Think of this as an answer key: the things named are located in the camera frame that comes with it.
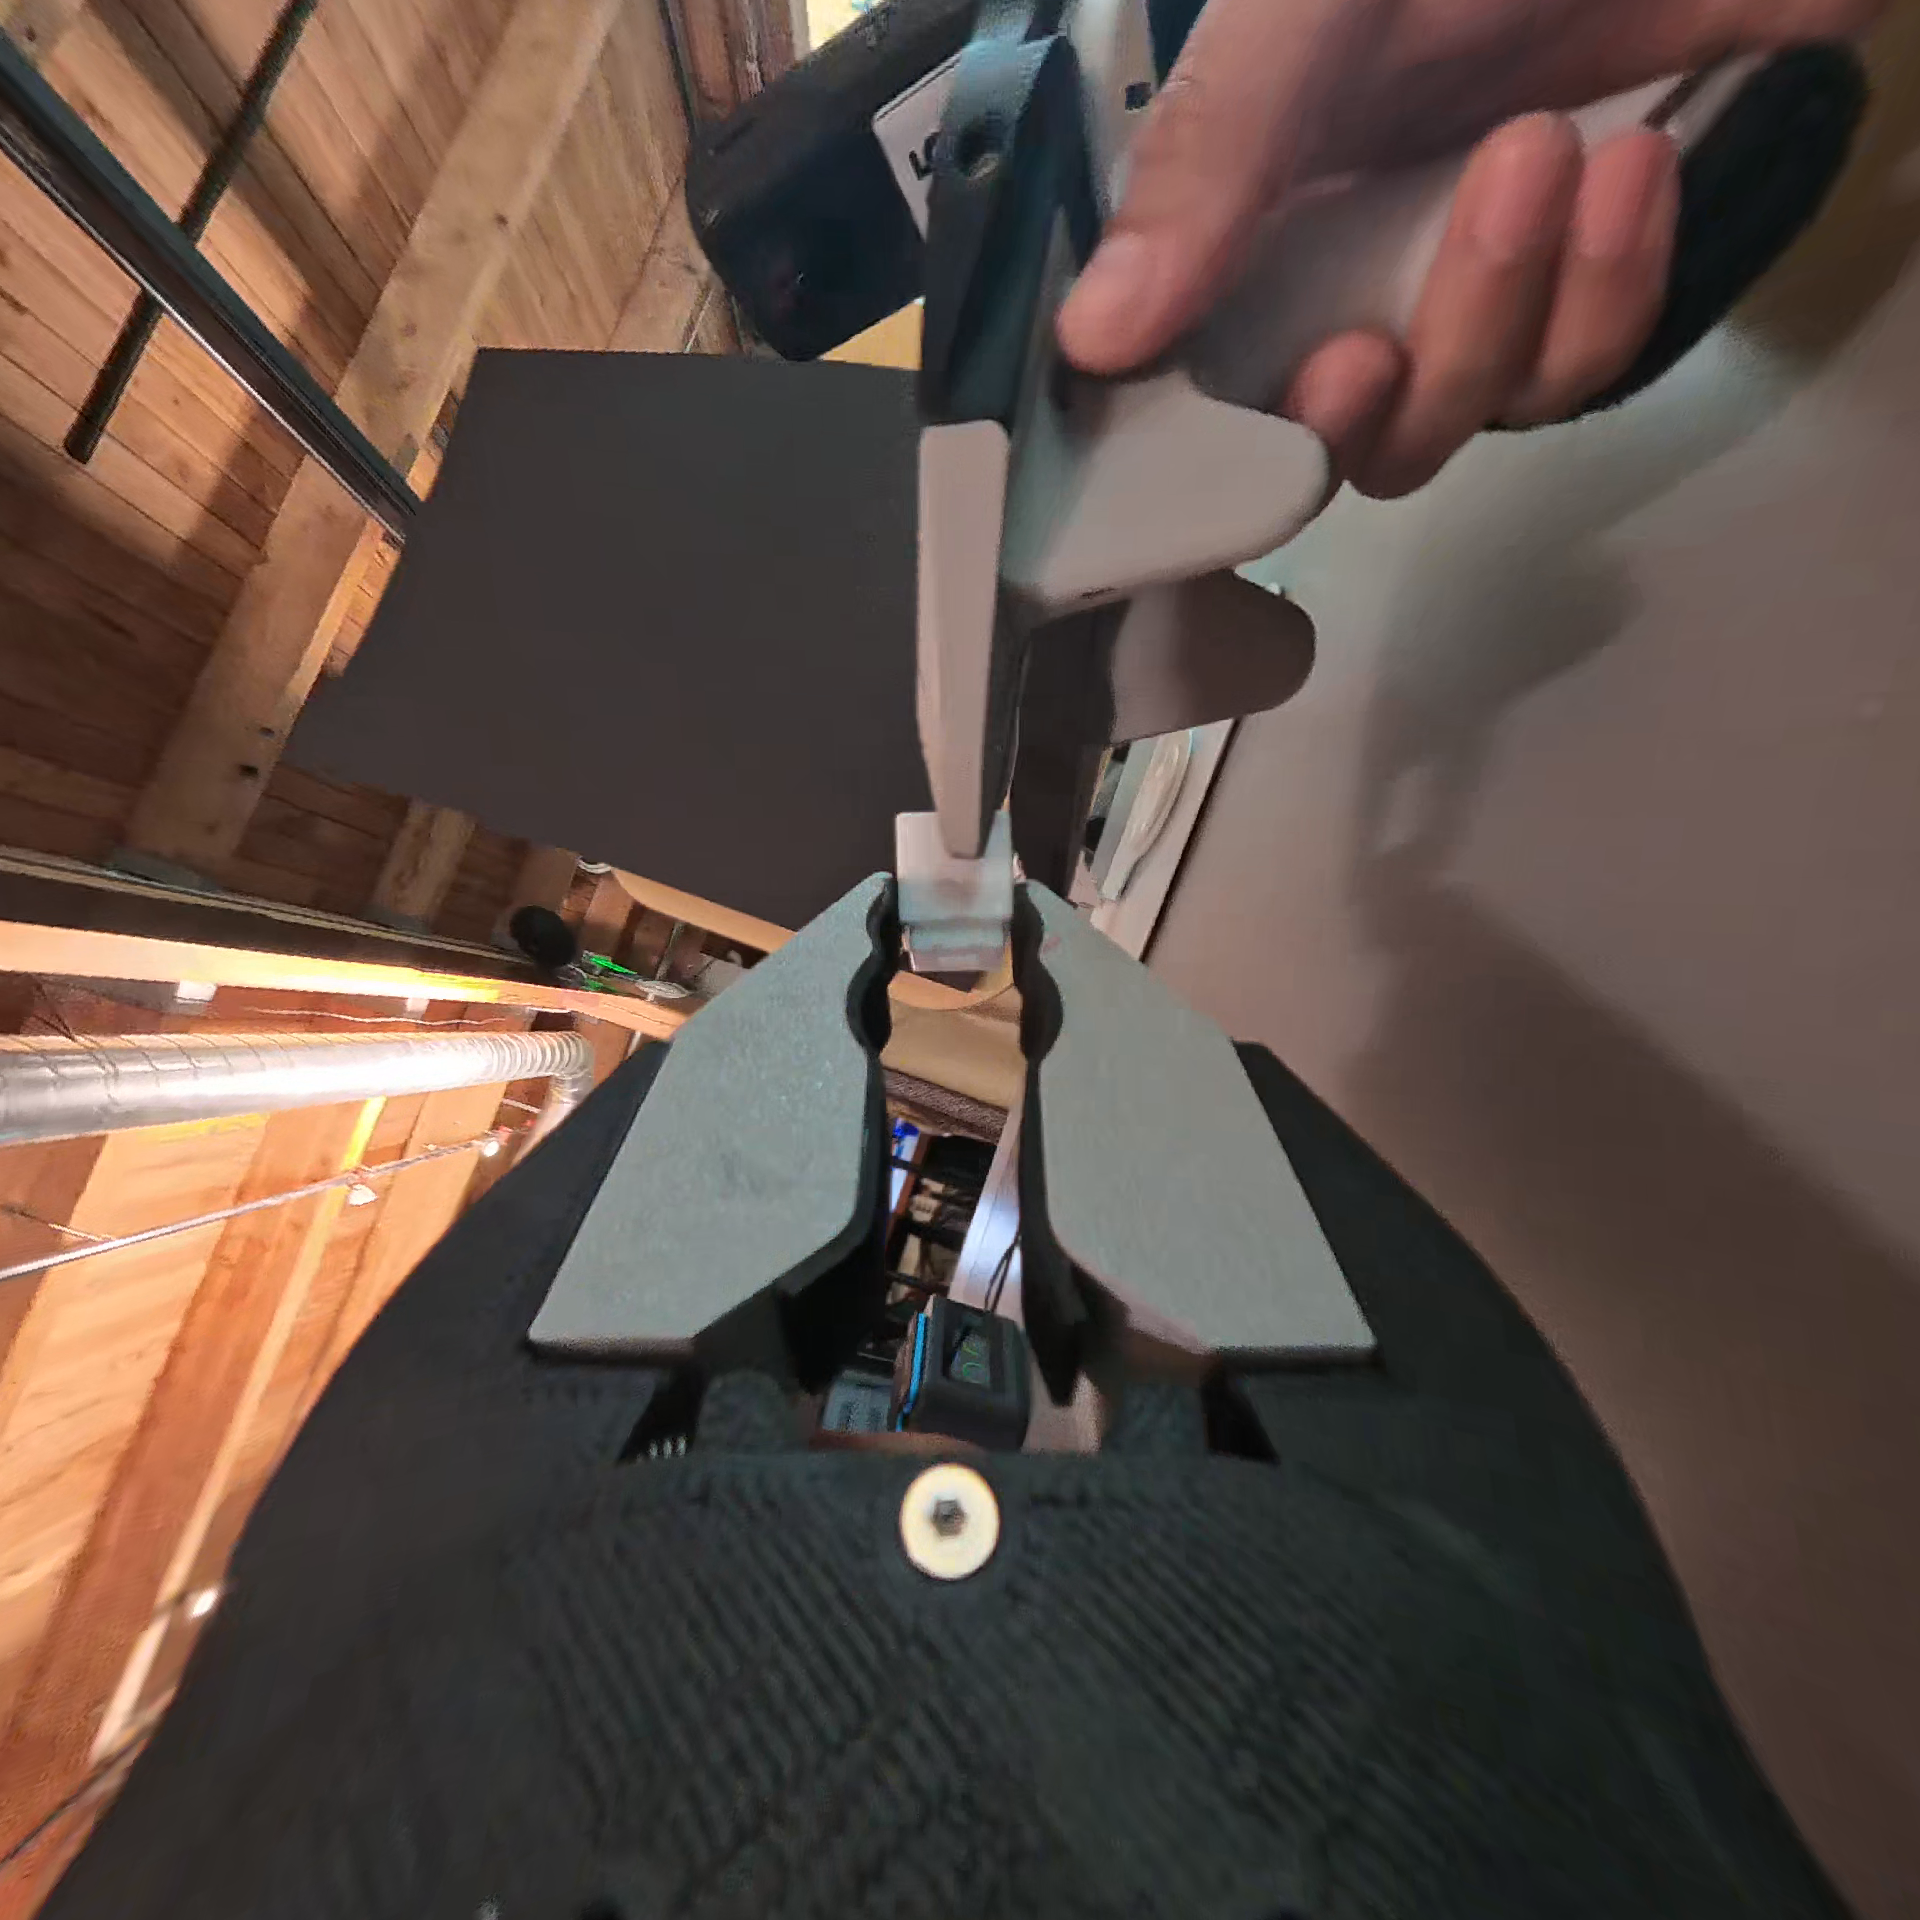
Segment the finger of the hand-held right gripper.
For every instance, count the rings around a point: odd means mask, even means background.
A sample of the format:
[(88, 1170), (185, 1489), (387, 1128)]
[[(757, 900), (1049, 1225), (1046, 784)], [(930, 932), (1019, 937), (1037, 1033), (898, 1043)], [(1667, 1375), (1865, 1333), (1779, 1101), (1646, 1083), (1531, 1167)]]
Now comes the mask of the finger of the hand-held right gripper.
[(1046, 626), (1030, 645), (1008, 794), (1013, 848), (1030, 881), (1067, 895), (1114, 744), (1119, 605)]
[(985, 848), (987, 727), (1010, 436), (998, 421), (920, 434), (917, 720), (949, 857)]

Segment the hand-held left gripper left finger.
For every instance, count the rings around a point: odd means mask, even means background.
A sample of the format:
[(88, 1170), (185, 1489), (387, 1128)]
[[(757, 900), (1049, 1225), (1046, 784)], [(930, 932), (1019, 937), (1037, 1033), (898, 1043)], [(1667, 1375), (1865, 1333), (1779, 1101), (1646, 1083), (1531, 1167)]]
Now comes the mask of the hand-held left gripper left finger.
[(533, 1325), (561, 1359), (850, 1359), (882, 1313), (897, 882), (859, 881), (665, 1047)]

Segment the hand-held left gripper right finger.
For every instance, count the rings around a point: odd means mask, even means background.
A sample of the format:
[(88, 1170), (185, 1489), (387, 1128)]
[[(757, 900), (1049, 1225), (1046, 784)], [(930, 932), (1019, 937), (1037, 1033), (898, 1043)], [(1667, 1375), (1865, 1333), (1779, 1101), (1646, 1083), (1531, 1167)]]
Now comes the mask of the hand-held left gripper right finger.
[(1017, 887), (1022, 1315), (1079, 1379), (1368, 1363), (1377, 1335), (1235, 1043)]

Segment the white cube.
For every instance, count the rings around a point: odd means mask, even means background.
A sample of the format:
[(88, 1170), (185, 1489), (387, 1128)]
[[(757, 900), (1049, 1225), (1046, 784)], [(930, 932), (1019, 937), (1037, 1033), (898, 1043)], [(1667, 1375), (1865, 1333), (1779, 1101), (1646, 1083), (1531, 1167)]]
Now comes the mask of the white cube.
[(903, 961), (920, 977), (991, 975), (1006, 956), (1017, 864), (1006, 810), (979, 855), (953, 855), (939, 817), (897, 817), (897, 913)]

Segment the person's right hand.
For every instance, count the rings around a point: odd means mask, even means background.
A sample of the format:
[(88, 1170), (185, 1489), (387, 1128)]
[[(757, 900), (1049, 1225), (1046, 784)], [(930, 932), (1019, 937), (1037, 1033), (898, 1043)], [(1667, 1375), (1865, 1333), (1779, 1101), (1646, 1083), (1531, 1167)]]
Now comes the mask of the person's right hand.
[(1098, 377), (1182, 340), (1265, 217), (1325, 178), (1467, 152), (1405, 344), (1346, 332), (1282, 415), (1373, 499), (1426, 488), (1489, 428), (1573, 419), (1665, 306), (1678, 157), (1663, 131), (1584, 152), (1569, 112), (1727, 58), (1855, 40), (1870, 2), (1213, 2), (1136, 133), (1120, 203), (1058, 319)]

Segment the black charging case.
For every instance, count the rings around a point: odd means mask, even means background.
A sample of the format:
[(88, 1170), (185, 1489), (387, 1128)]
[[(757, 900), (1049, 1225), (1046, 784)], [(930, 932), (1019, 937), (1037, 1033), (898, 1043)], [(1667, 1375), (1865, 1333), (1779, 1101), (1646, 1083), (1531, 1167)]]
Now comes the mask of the black charging case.
[(1024, 1452), (1034, 1367), (1015, 1319), (935, 1291), (903, 1319), (887, 1364), (882, 1375), (870, 1359), (842, 1371), (829, 1385), (816, 1433), (912, 1433), (991, 1455)]

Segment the black monitor with wooden edge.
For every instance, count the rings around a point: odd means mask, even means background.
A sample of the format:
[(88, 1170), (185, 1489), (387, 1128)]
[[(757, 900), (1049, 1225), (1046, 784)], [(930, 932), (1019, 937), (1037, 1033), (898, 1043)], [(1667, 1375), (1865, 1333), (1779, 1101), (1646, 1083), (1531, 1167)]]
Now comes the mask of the black monitor with wooden edge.
[(935, 808), (921, 575), (993, 618), (1013, 443), (927, 428), (903, 370), (485, 352), (286, 759), (770, 952)]

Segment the silver air duct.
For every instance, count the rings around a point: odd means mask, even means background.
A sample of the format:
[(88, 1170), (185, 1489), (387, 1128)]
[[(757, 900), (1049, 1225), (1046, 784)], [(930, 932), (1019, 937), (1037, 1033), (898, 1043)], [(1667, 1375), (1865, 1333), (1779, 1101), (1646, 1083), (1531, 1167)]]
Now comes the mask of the silver air duct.
[(592, 1071), (569, 1032), (6, 1037), (3, 1146), (520, 1081), (551, 1083), (568, 1114)]

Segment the black ceiling rail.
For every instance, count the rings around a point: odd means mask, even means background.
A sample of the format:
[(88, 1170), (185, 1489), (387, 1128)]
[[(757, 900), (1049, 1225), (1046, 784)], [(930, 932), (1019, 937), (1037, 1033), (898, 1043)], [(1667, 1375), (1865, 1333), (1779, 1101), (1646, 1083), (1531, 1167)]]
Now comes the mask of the black ceiling rail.
[(310, 460), (321, 461), (391, 541), (401, 544), (415, 530), (422, 496), (11, 40), (3, 49), (3, 146), (15, 168)]

